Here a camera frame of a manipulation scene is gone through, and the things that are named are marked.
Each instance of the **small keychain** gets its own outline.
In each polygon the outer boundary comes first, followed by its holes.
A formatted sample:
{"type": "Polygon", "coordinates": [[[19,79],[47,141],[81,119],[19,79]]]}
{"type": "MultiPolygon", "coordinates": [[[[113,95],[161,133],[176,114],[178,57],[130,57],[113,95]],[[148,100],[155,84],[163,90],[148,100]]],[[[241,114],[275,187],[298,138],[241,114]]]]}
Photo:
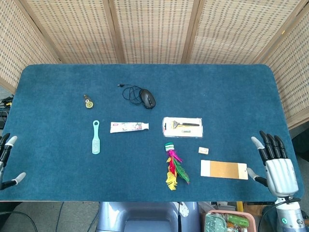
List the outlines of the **small keychain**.
{"type": "Polygon", "coordinates": [[[85,98],[85,106],[87,109],[91,109],[93,108],[93,102],[91,101],[91,99],[84,94],[84,98],[85,98]]]}

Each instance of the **toothpaste tube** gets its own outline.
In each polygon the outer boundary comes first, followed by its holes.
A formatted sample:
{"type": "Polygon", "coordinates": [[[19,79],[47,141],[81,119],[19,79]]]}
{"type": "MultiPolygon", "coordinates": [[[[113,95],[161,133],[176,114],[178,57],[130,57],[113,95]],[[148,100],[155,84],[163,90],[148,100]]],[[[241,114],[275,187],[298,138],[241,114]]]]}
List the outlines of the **toothpaste tube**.
{"type": "Polygon", "coordinates": [[[111,122],[111,133],[149,130],[149,123],[111,122]]]}

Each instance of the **green feather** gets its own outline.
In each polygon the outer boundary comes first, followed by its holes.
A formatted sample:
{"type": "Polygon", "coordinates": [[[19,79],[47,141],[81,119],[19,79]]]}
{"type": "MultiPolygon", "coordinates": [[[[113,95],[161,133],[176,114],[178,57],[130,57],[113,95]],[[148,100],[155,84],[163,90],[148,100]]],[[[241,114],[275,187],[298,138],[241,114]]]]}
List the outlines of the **green feather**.
{"type": "Polygon", "coordinates": [[[184,179],[188,184],[190,183],[190,179],[188,174],[184,171],[183,167],[178,163],[175,159],[173,159],[174,164],[176,166],[176,172],[177,174],[184,179]]]}

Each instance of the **feather toy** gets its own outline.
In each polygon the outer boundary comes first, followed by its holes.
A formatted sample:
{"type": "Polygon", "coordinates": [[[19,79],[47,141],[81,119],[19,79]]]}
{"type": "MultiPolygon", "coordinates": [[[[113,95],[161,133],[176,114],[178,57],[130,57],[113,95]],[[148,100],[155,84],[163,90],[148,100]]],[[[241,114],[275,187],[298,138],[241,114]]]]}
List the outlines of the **feather toy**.
{"type": "Polygon", "coordinates": [[[177,174],[184,179],[188,184],[190,183],[190,179],[188,174],[184,171],[183,167],[180,165],[180,163],[183,161],[181,158],[178,157],[178,155],[175,152],[174,144],[173,143],[167,143],[165,144],[165,150],[168,155],[168,160],[166,161],[169,163],[168,166],[168,178],[166,179],[166,183],[170,190],[176,190],[177,186],[177,174]]]}

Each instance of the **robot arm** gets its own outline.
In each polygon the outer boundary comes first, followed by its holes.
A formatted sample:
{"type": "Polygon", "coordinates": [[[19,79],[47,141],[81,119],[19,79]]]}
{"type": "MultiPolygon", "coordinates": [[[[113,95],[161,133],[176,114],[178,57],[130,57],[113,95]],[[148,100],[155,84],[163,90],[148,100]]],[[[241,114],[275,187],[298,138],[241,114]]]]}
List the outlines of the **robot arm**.
{"type": "Polygon", "coordinates": [[[305,232],[304,219],[297,199],[293,195],[298,191],[298,184],[294,167],[288,159],[284,143],[278,136],[271,136],[260,131],[263,145],[257,138],[251,140],[257,147],[263,161],[266,178],[247,168],[248,175],[255,181],[268,187],[269,191],[277,197],[275,202],[281,231],[305,232]]]}
{"type": "Polygon", "coordinates": [[[2,182],[6,163],[9,159],[11,149],[17,140],[17,136],[13,136],[8,142],[6,142],[9,137],[10,134],[8,133],[5,134],[0,140],[0,190],[17,185],[26,176],[26,173],[21,173],[15,179],[2,182]]]}

